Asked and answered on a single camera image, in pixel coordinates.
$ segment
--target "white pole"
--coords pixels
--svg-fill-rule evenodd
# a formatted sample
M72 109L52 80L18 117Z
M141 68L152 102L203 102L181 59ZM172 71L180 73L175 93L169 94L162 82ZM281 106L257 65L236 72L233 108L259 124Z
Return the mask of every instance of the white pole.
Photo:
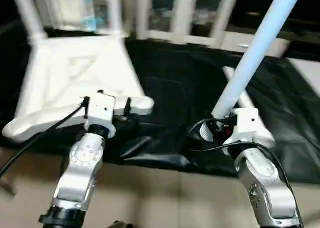
M214 118L223 118L235 106L296 2L297 0L273 0L252 44L216 103L211 113Z
M123 37L122 26L122 13L121 13L121 0L108 0L109 1L109 17L111 32Z
M47 38L33 0L15 0L31 43Z

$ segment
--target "white cabinet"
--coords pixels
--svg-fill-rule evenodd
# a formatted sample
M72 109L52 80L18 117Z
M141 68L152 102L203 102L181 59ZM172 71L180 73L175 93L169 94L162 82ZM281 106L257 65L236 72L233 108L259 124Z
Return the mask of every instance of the white cabinet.
M137 37L219 47L235 1L137 0Z
M244 53L253 39L254 35L251 34L225 32L220 49ZM289 43L289 40L276 38L265 55L281 57Z

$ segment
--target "cabinet door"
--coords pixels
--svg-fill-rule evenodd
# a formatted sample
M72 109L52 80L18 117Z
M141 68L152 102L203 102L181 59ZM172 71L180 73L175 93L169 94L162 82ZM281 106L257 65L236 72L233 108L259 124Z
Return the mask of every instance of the cabinet door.
M188 0L184 41L212 48L220 42L236 0Z
M138 0L137 37L170 40L174 43L180 0Z

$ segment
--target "black plastic sheet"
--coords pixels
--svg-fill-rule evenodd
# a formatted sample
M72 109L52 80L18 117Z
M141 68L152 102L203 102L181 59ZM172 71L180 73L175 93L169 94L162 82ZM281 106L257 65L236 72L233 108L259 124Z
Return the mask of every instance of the black plastic sheet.
M22 33L12 30L0 35L1 45L6 44L0 57L1 128L14 116L28 62L30 48ZM195 166L185 157L184 144L188 129L211 112L227 83L222 67L236 67L241 55L152 41L127 40L125 45L145 94L154 99L155 106L148 116L115 121L116 136L107 141L104 161L235 176L232 160L221 151L203 154ZM320 184L320 98L289 61L276 58L263 60L247 92L276 140L273 150L290 180ZM34 150L66 155L83 132L82 125L59 129ZM0 137L0 145L21 146L5 137Z

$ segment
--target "light blue tube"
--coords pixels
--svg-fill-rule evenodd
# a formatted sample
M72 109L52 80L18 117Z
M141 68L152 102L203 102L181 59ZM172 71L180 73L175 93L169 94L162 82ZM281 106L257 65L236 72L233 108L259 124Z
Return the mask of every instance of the light blue tube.
M234 75L216 103L212 111L214 118L223 118L235 106L296 2L297 0L273 0L252 44L240 60Z

